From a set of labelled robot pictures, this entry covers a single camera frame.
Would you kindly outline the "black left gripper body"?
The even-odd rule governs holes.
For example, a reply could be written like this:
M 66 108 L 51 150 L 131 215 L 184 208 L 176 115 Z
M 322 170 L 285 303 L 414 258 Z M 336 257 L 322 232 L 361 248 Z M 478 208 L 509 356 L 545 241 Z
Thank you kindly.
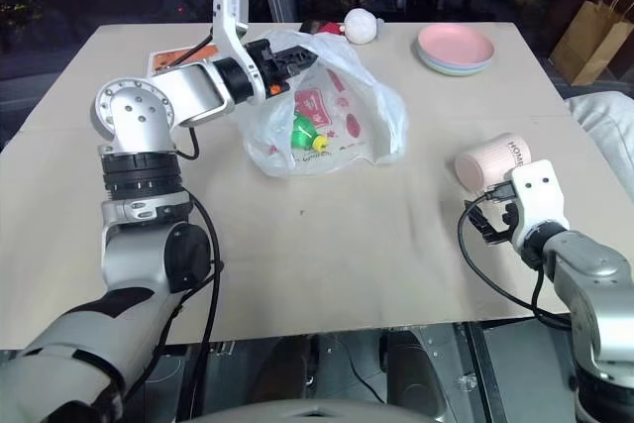
M 290 89 L 288 79 L 296 74 L 297 48 L 274 52 L 263 39 L 247 43 L 246 50 L 260 73 L 267 98 Z

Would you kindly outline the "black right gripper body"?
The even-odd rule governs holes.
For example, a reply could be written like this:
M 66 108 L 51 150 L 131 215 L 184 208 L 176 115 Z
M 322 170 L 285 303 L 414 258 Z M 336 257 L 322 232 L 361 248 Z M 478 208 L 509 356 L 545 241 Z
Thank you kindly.
M 495 231 L 503 232 L 508 230 L 510 233 L 510 240 L 508 242 L 511 242 L 513 234 L 519 222 L 518 209 L 514 201 L 510 201 L 505 204 L 504 211 L 501 214 L 501 221 L 502 221 L 502 224 L 505 226 L 505 228 L 503 230 L 497 230 L 495 228 L 492 228 L 492 231 L 495 230 Z

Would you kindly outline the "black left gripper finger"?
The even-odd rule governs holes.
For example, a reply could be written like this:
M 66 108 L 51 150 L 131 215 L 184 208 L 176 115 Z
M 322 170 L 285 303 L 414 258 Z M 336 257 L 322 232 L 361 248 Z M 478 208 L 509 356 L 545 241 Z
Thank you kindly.
M 294 46 L 273 54 L 276 60 L 315 60 L 317 55 L 302 47 Z
M 288 80 L 299 75 L 302 71 L 308 69 L 316 61 L 315 58 L 288 58 L 283 62 L 281 68 L 281 77 Z

